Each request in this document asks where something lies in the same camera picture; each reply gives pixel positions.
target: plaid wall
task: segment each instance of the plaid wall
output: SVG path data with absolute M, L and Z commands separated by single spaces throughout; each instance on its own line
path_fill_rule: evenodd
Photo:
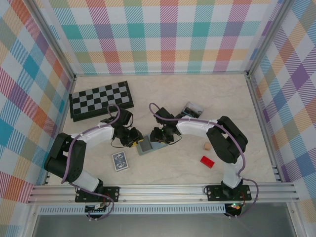
M 74 71 L 85 74 L 245 71 L 280 2 L 37 0 Z
M 316 0 L 296 0 L 252 81 L 277 158 L 316 233 Z
M 264 30 L 263 30 L 263 32 L 262 32 L 258 42 L 257 42 L 257 45 L 256 45 L 255 49 L 252 52 L 252 55 L 251 55 L 250 60 L 249 60 L 249 62 L 247 64 L 247 67 L 246 67 L 246 71 L 249 71 L 250 66 L 251 66 L 254 58 L 256 57 L 259 48 L 261 47 L 262 43 L 264 42 L 264 40 L 265 40 L 265 38 L 267 36 L 267 33 L 268 33 L 268 31 L 269 31 L 269 29 L 270 29 L 275 17 L 277 16 L 277 14 L 278 14 L 283 2 L 284 2 L 284 0 L 278 0 L 277 1 L 277 4 L 276 4 L 275 8 L 273 9 L 273 12 L 272 12 L 272 14 L 271 14 L 271 16 L 270 16 L 270 18 L 269 18 Z
M 22 0 L 0 1 L 0 237 L 16 236 L 43 180 L 68 99 L 66 75 Z

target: black mounting plate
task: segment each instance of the black mounting plate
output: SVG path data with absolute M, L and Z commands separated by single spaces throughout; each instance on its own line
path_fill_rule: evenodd
M 109 196 L 113 199 L 114 202 L 119 201 L 119 187 L 107 187 L 103 186 L 103 194 Z M 85 191 L 82 191 L 81 189 L 76 190 L 76 198 L 75 202 L 109 202 L 108 199 L 103 199 L 103 197 L 88 194 Z
M 241 185 L 239 193 L 233 198 L 227 197 L 223 193 L 223 187 L 221 185 L 208 185 L 204 188 L 204 193 L 207 195 L 208 201 L 250 201 L 252 199 L 248 185 Z

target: chessboard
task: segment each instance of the chessboard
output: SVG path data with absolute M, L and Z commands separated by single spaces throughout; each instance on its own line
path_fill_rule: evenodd
M 107 114 L 109 104 L 123 109 L 134 107 L 127 81 L 70 94 L 69 101 L 74 122 Z M 114 111 L 116 107 L 111 106 L 110 112 Z

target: playing card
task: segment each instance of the playing card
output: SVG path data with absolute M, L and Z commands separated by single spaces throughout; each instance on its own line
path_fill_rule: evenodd
M 128 168 L 125 152 L 119 152 L 112 155 L 114 168 L 116 171 L 120 171 Z

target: red block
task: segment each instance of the red block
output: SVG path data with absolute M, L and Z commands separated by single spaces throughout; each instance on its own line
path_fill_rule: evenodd
M 212 168 L 213 165 L 215 164 L 214 161 L 210 160 L 209 158 L 207 158 L 206 156 L 203 156 L 201 159 L 201 162 L 203 164 L 205 164 L 207 167 Z

